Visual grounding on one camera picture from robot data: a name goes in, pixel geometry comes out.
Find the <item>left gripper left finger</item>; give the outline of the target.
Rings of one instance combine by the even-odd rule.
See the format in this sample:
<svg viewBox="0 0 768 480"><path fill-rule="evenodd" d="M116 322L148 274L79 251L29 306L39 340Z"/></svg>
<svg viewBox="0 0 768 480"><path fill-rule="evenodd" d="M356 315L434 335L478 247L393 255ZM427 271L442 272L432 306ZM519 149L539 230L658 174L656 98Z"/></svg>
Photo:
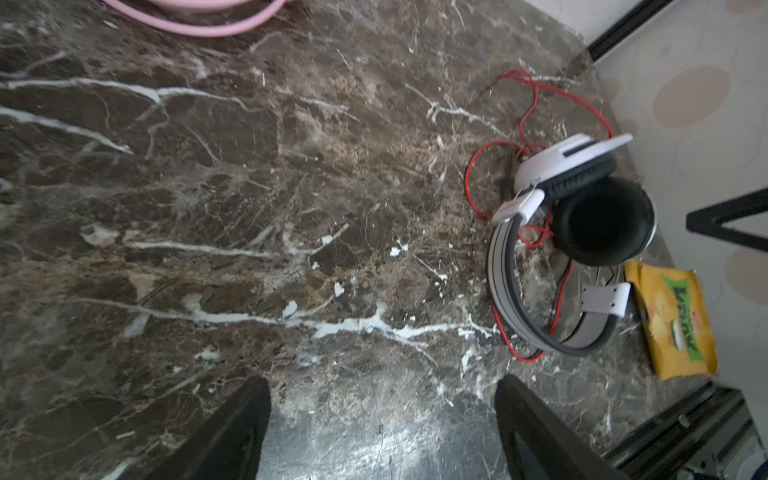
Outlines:
<svg viewBox="0 0 768 480"><path fill-rule="evenodd" d="M248 379L150 479L254 479L271 414L268 381Z"/></svg>

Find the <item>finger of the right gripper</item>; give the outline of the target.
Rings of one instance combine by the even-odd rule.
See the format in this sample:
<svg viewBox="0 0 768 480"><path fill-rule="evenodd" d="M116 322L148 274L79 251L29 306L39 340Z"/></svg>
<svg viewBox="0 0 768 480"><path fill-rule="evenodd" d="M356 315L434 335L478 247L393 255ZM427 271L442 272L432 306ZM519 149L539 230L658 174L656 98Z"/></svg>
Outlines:
<svg viewBox="0 0 768 480"><path fill-rule="evenodd" d="M748 233L725 224L767 212L767 189L763 188L690 212L686 216L686 230L741 247L767 252L767 238Z"/></svg>

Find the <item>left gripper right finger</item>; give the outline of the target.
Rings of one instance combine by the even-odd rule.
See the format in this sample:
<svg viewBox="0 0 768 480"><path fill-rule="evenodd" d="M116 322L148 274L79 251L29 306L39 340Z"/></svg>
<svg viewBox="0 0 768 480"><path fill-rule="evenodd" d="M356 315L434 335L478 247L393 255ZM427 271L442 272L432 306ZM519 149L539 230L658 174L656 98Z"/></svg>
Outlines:
<svg viewBox="0 0 768 480"><path fill-rule="evenodd" d="M625 479L516 376L494 396L500 440L512 479Z"/></svg>

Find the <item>pink headset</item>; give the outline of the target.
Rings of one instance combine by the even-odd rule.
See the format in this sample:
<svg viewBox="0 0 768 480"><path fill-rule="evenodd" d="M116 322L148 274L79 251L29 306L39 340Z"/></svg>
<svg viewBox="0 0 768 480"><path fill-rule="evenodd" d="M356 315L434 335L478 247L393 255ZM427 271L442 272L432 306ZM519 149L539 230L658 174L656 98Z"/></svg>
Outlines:
<svg viewBox="0 0 768 480"><path fill-rule="evenodd" d="M114 1L104 4L150 28L195 38L224 38L257 29L289 1Z"/></svg>

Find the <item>white black headphones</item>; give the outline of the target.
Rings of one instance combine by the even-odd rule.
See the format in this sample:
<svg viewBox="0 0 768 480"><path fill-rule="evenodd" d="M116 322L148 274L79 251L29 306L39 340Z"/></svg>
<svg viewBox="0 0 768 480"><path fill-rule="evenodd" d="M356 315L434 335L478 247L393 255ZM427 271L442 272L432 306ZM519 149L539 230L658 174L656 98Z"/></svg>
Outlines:
<svg viewBox="0 0 768 480"><path fill-rule="evenodd" d="M583 357L599 350L625 315L631 286L584 287L577 326L558 340L524 304L515 254L519 234L539 209L549 207L555 246L576 263L616 267L643 253L656 234L655 205L639 184L613 174L615 151L632 139L629 133L605 140L580 133L545 148L518 168L514 198L491 218L487 281L492 311L501 328L511 328L540 352Z"/></svg>

